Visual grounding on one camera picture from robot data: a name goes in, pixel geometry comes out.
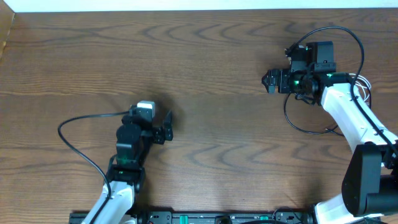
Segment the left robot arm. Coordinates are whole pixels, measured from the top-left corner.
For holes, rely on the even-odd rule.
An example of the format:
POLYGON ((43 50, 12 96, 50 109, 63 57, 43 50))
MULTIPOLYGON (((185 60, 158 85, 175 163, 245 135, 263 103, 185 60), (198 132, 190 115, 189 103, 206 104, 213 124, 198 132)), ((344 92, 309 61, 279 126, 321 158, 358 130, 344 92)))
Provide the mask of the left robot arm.
POLYGON ((133 106, 116 131, 116 155, 108 166, 103 193, 83 223, 119 223, 134 206, 143 188, 144 163, 153 144, 173 139, 173 114, 168 111, 161 126, 154 126, 152 108, 133 106))

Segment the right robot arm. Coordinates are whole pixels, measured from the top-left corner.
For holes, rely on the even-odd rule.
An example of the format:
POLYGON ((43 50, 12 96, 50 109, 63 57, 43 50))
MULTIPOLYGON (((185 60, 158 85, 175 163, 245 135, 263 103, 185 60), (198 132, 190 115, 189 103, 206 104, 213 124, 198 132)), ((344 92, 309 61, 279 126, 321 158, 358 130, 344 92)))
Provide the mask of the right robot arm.
POLYGON ((310 42, 286 50, 290 67, 268 70, 268 93, 295 94, 320 105, 335 120, 353 156, 341 193, 314 206, 314 223, 359 223, 397 213, 397 136, 374 115, 352 85, 353 76, 336 72, 332 42, 310 42))

